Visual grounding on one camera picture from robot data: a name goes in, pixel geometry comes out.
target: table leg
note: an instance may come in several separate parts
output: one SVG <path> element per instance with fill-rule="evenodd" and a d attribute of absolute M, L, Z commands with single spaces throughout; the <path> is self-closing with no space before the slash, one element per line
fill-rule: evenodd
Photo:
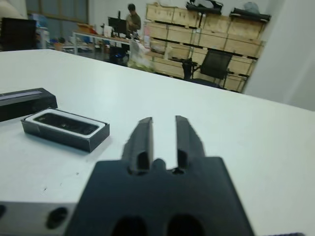
<path fill-rule="evenodd" d="M 94 59 L 95 59 L 95 38 L 93 37 L 93 54 L 94 54 Z"/>
<path fill-rule="evenodd" d="M 41 40 L 41 48 L 46 49 L 46 38 L 45 38 L 45 30 L 40 29 L 40 40 Z"/>
<path fill-rule="evenodd" d="M 104 47 L 104 40 L 102 40 L 102 47 L 101 47 L 101 50 L 102 50 L 102 61 L 104 61 L 104 50 L 105 50 L 105 47 Z"/>
<path fill-rule="evenodd" d="M 77 35 L 73 32 L 72 36 L 74 37 L 74 54 L 78 55 L 78 46 L 77 46 Z"/>

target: white desk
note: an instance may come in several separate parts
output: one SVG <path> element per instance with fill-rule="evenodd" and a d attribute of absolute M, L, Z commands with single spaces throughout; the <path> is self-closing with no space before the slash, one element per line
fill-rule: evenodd
<path fill-rule="evenodd" d="M 315 235 L 315 113 L 52 50 L 2 52 L 0 65 L 0 93 L 43 87 L 59 109 L 111 125 L 87 154 L 25 135 L 19 118 L 0 122 L 1 201 L 78 201 L 95 162 L 120 159 L 150 116 L 155 158 L 173 168 L 182 115 L 224 158 L 257 235 Z"/>
<path fill-rule="evenodd" d="M 98 39 L 98 40 L 107 40 L 107 41 L 114 42 L 114 43 L 121 43 L 121 44 L 130 45 L 129 39 L 125 39 L 125 38 L 112 38 L 112 37 L 105 37 L 103 35 L 98 35 L 98 34 L 73 31 L 72 36 L 74 37 L 74 54 L 75 55 L 78 55 L 77 35 L 91 37 L 93 39 L 93 44 L 95 44 L 95 40 Z"/>

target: man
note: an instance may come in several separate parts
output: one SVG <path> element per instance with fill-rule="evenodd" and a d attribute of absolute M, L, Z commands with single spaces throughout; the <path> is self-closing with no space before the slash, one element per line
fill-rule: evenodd
<path fill-rule="evenodd" d="M 130 15 L 128 15 L 126 19 L 127 33 L 133 33 L 141 29 L 141 19 L 136 12 L 136 7 L 134 4 L 129 4 L 128 10 Z"/>

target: wall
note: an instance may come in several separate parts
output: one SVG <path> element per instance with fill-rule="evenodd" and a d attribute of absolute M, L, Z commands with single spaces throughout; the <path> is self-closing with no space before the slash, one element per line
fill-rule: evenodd
<path fill-rule="evenodd" d="M 264 33 L 261 37 L 261 40 L 268 41 L 271 32 L 275 28 L 275 24 L 278 21 L 279 14 L 283 8 L 285 0 L 272 0 L 269 1 L 269 4 L 266 9 L 266 14 L 271 15 L 271 21 L 267 24 Z"/>
<path fill-rule="evenodd" d="M 25 0 L 9 0 L 10 4 L 14 6 L 18 12 L 25 18 L 28 18 L 26 11 L 26 2 Z"/>
<path fill-rule="evenodd" d="M 312 109 L 302 104 L 305 99 L 301 97 L 315 100 L 315 93 L 306 90 L 307 86 L 314 85 L 312 64 L 306 65 L 312 58 L 315 44 L 311 20 L 315 1 L 303 3 L 285 0 L 245 94 Z"/>
<path fill-rule="evenodd" d="M 138 15 L 140 16 L 142 22 L 145 21 L 146 17 L 146 4 L 153 3 L 158 0 L 90 0 L 90 9 L 93 9 L 93 17 L 90 18 L 90 24 L 97 26 L 97 31 L 101 32 L 100 25 L 102 23 L 108 23 L 108 17 L 117 17 L 118 11 L 121 11 L 121 18 L 125 19 L 128 15 L 127 6 L 129 3 L 133 3 L 136 5 L 136 10 Z M 229 13 L 233 10 L 234 7 L 242 8 L 243 4 L 248 2 L 249 0 L 220 0 L 224 4 L 222 14 L 229 15 Z M 268 7 L 269 1 L 273 0 L 251 0 L 256 2 L 259 6 L 259 10 L 261 13 L 265 13 Z M 161 4 L 176 6 L 185 8 L 186 0 L 161 0 Z"/>
<path fill-rule="evenodd" d="M 306 60 L 298 79 L 291 87 L 284 102 L 289 105 L 315 111 L 315 50 Z"/>

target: office chair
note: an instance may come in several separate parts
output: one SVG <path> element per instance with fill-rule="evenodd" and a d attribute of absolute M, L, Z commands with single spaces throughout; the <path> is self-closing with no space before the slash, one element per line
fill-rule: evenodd
<path fill-rule="evenodd" d="M 0 43 L 3 51 L 36 49 L 36 21 L 3 18 Z"/>
<path fill-rule="evenodd" d="M 195 84 L 224 89 L 226 78 L 229 72 L 228 65 L 231 59 L 232 55 L 230 54 L 209 50 L 201 66 L 198 66 L 198 64 L 193 62 L 191 58 L 185 60 L 182 64 L 184 69 L 184 80 Z M 193 74 L 198 69 L 200 69 L 201 74 L 214 77 L 214 82 L 202 79 L 194 79 Z M 221 80 L 224 80 L 223 87 L 220 86 Z"/>

